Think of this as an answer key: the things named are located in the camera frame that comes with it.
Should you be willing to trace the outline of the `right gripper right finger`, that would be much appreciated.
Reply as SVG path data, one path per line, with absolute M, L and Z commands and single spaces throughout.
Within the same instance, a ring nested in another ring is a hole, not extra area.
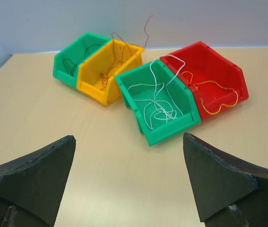
M 268 227 L 268 169 L 184 133 L 183 153 L 200 222 Z

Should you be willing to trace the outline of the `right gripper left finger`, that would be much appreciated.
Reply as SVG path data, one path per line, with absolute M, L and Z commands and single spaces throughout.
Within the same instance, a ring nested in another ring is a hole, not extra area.
M 75 148 L 67 135 L 0 165 L 0 227 L 54 226 Z

